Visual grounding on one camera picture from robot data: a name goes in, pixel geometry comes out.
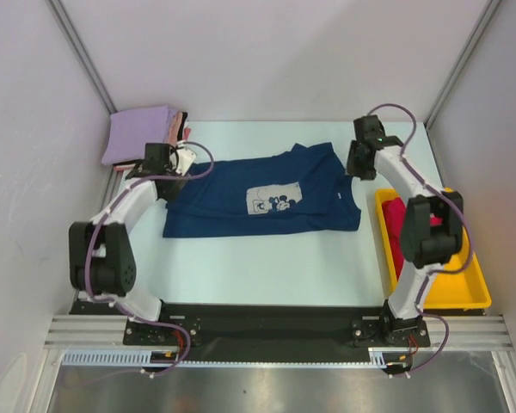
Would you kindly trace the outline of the navy blue printed t-shirt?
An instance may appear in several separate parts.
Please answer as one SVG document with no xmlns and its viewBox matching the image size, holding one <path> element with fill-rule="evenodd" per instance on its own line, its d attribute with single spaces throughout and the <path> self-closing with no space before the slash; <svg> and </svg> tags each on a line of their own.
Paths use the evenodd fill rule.
<svg viewBox="0 0 516 413">
<path fill-rule="evenodd" d="M 357 231 L 361 211 L 331 143 L 295 144 L 272 157 L 198 163 L 167 203 L 165 238 Z"/>
</svg>

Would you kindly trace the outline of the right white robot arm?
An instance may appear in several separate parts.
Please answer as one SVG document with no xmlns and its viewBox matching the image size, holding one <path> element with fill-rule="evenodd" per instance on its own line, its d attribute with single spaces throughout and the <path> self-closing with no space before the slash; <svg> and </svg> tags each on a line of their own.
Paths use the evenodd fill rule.
<svg viewBox="0 0 516 413">
<path fill-rule="evenodd" d="M 388 318 L 379 334 L 389 345 L 410 335 L 411 321 L 422 317 L 424 301 L 438 274 L 463 247 L 462 196 L 436 188 L 405 157 L 404 143 L 388 136 L 375 114 L 353 121 L 355 139 L 347 158 L 347 174 L 362 181 L 386 179 L 406 203 L 399 237 L 404 258 L 395 290 L 386 300 Z"/>
</svg>

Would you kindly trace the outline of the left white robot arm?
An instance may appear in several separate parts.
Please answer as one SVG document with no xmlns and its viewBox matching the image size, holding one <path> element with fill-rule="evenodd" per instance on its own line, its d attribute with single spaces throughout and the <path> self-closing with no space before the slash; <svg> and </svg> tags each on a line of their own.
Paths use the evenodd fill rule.
<svg viewBox="0 0 516 413">
<path fill-rule="evenodd" d="M 126 172 L 119 192 L 92 219 L 75 222 L 68 231 L 70 281 L 87 299 L 144 319 L 143 333 L 161 344 L 172 336 L 172 322 L 160 315 L 161 300 L 137 284 L 138 266 L 130 233 L 158 200 L 173 200 L 193 152 L 169 144 L 148 144 L 144 158 Z"/>
</svg>

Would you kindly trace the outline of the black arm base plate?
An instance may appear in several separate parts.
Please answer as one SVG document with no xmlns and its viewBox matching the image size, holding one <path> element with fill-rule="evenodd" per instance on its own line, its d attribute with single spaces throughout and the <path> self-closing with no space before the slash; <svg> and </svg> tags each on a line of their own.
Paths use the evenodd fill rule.
<svg viewBox="0 0 516 413">
<path fill-rule="evenodd" d="M 154 347 L 181 354 L 211 352 L 266 352 L 309 354 L 325 350 L 341 354 L 345 348 L 394 348 L 399 352 L 430 345 L 421 318 L 396 324 L 379 306 L 274 305 L 163 305 L 159 320 L 189 334 L 164 326 L 126 322 L 123 344 Z"/>
</svg>

